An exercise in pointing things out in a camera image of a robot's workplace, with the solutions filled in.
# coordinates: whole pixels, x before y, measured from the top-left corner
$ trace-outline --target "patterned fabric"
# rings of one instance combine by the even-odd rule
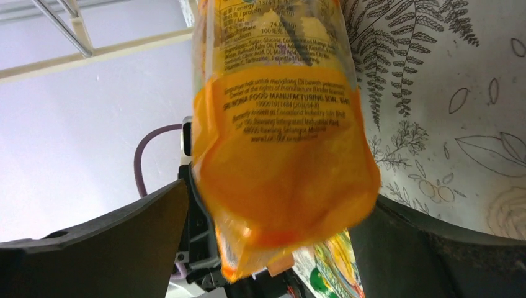
[[[526,240],[526,2],[341,6],[381,194]]]
[[[365,298],[349,233],[294,253],[293,270],[318,298]]]

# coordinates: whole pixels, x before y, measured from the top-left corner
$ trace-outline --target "cable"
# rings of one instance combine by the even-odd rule
[[[145,197],[148,195],[148,192],[146,191],[145,180],[143,178],[143,168],[141,165],[142,158],[143,158],[143,152],[146,148],[146,145],[154,137],[157,137],[158,135],[162,133],[170,132],[172,130],[179,130],[181,128],[182,128],[182,124],[180,123],[161,127],[147,134],[139,142],[139,145],[137,145],[137,149],[135,149],[135,155],[133,157],[133,172],[135,173],[135,184],[137,185],[137,191],[139,192],[139,196]]]
[[[139,145],[137,145],[137,149],[135,149],[135,155],[133,156],[133,173],[135,174],[135,184],[137,185],[137,191],[139,192],[139,196],[145,197],[148,195],[148,192],[146,191],[145,180],[143,178],[143,167],[141,164],[143,159],[143,152],[146,148],[146,145],[149,143],[149,141],[151,141],[153,138],[157,137],[162,133],[170,132],[172,130],[179,130],[181,128],[182,124],[180,123],[161,127],[147,134],[139,142]],[[188,274],[184,264],[180,262],[175,262],[174,264],[177,270],[179,271],[179,274],[172,274],[172,276],[170,276],[170,281],[180,281],[182,279],[185,279],[186,275]]]

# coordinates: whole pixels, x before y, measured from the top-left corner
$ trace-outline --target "botanical illustration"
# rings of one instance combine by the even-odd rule
[[[444,202],[455,202],[456,196],[466,197],[462,192],[457,191],[456,189],[451,189],[447,185],[453,182],[455,175],[453,172],[445,175],[442,179],[437,179],[437,182],[430,181],[431,179],[427,178],[424,167],[415,160],[416,168],[418,169],[419,174],[409,174],[408,177],[413,179],[413,181],[418,183],[418,188],[422,194],[435,203]]]
[[[430,54],[438,32],[445,27],[470,45],[478,46],[471,19],[467,17],[466,0],[348,0],[342,3],[347,22],[355,70],[365,73],[361,89],[367,94],[373,121],[380,130],[382,99],[395,99],[394,106],[402,117],[411,115],[414,74]],[[387,28],[375,28],[378,20]],[[387,82],[394,88],[386,91]]]
[[[402,153],[409,152],[412,156],[418,155],[426,149],[426,130],[416,122],[402,120],[398,130],[391,136],[391,143],[382,144],[382,139],[374,135],[369,139],[369,147],[378,166],[396,172],[400,168],[411,166]]]
[[[450,156],[450,154],[449,154],[449,149],[447,148],[447,142],[444,143],[444,156],[445,156],[445,158],[446,158],[447,160],[449,159],[449,156]]]
[[[489,95],[489,103],[497,104],[497,101],[499,100],[499,81],[497,80],[497,78],[493,78],[489,82],[488,95]]]
[[[511,187],[488,207],[488,227],[501,237],[526,240],[526,189]]]
[[[516,135],[470,135],[456,139],[458,146],[484,168],[507,177],[526,176],[526,143]]]
[[[468,88],[460,88],[457,90],[451,99],[449,100],[449,114],[454,114],[460,110],[466,101],[468,100],[468,95],[470,94],[471,90]]]
[[[429,207],[427,206],[427,204],[426,203],[422,204],[416,198],[413,198],[411,200],[409,198],[409,194],[408,194],[408,192],[407,192],[405,187],[402,187],[402,189],[400,190],[400,187],[395,182],[394,186],[391,183],[389,183],[389,184],[387,184],[386,188],[389,190],[389,192],[391,194],[390,198],[392,198],[395,202],[399,202],[400,204],[408,206],[409,208],[413,208],[413,209],[418,210],[420,212],[423,212],[423,213],[425,213],[427,215],[430,215]],[[442,219],[442,216],[440,214],[437,214],[435,217],[438,218],[438,219]]]
[[[524,58],[524,56],[526,56],[526,47],[519,39],[511,39],[511,49],[513,50],[513,54],[519,58]]]

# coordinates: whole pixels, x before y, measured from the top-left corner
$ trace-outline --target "metal bar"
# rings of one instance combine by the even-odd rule
[[[77,17],[72,17],[70,19],[71,25],[73,26],[73,31],[77,36],[77,39],[80,40],[88,49],[93,50],[93,45],[91,44],[91,39],[87,33],[87,28],[84,25],[84,19],[82,18],[81,9],[77,0],[69,0],[71,7],[77,12]]]
[[[80,9],[85,9],[130,1],[131,0],[78,0],[78,6]],[[73,2],[71,0],[70,2],[71,6],[75,8]],[[36,8],[31,2],[28,2],[27,5],[23,6],[18,4],[18,2],[9,4],[1,3],[2,0],[0,0],[0,25],[42,16],[40,10]],[[64,9],[58,3],[49,3],[48,1],[48,5],[58,14],[64,12]]]
[[[50,9],[47,3],[42,0],[32,0],[42,13],[47,16],[53,24],[64,34],[64,36],[82,53],[84,57],[91,57],[93,53],[82,42],[80,42],[71,31],[71,29],[64,23],[60,17]]]
[[[96,48],[93,50],[94,54],[90,58],[83,58],[81,54],[77,53],[0,70],[0,84],[56,73],[153,48],[184,42],[192,38],[193,30],[193,28],[187,28],[184,30],[132,40],[131,42],[123,42],[108,47]]]
[[[70,17],[78,17],[79,13],[71,6],[69,0],[57,0],[58,4],[68,12]]]

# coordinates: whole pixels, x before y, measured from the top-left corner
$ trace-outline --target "purple cable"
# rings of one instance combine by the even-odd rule
[[[172,124],[172,125],[161,127],[147,134],[139,142],[139,145],[137,145],[137,149],[135,149],[135,155],[133,156],[133,172],[135,174],[135,184],[137,185],[137,191],[139,192],[139,196],[145,197],[148,195],[148,192],[146,191],[145,180],[143,177],[143,168],[141,164],[142,159],[143,159],[143,152],[146,148],[146,145],[154,137],[157,137],[158,135],[162,133],[170,132],[172,130],[179,130],[181,128],[182,128],[182,124]],[[185,279],[187,272],[186,272],[186,267],[184,266],[184,264],[180,262],[175,262],[174,264],[177,270],[179,270],[179,274],[172,274],[172,276],[170,276],[170,281],[180,281],[180,280]]]

